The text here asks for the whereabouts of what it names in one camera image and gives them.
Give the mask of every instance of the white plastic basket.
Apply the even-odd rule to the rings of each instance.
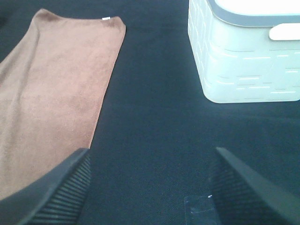
[[[188,35],[209,100],[300,99],[298,1],[190,0]]]

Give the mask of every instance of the microfiber towel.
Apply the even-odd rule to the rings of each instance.
[[[90,147],[125,30],[119,17],[34,15],[0,63],[0,199]]]

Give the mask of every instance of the textured basket side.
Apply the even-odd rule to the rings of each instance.
[[[212,165],[210,185],[224,225],[291,225],[273,211],[221,156]]]
[[[90,179],[90,155],[87,154],[27,225],[75,225],[90,186]]]
[[[211,84],[205,79],[208,47],[213,14],[206,0],[190,0],[188,11],[188,34],[203,89]]]

